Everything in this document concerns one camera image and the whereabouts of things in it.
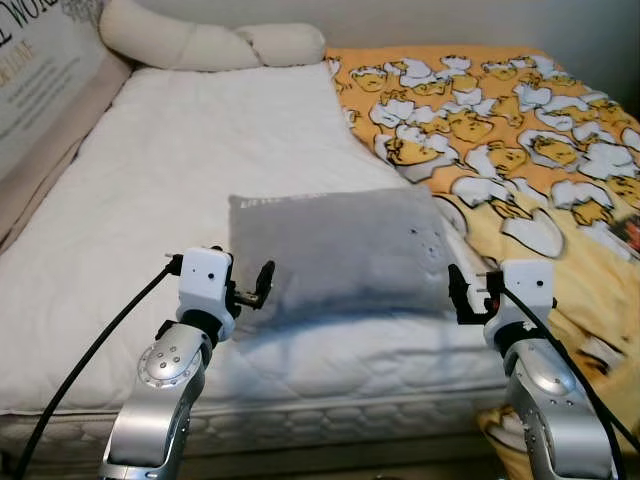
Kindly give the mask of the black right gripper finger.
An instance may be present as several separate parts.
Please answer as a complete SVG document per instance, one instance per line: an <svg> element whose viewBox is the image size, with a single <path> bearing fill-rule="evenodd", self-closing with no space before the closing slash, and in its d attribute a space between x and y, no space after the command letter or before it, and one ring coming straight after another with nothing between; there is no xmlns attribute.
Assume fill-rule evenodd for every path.
<svg viewBox="0 0 640 480"><path fill-rule="evenodd" d="M460 266L448 266L448 297L456 311L456 321L460 325L477 325L477 314L470 302L470 284Z"/></svg>

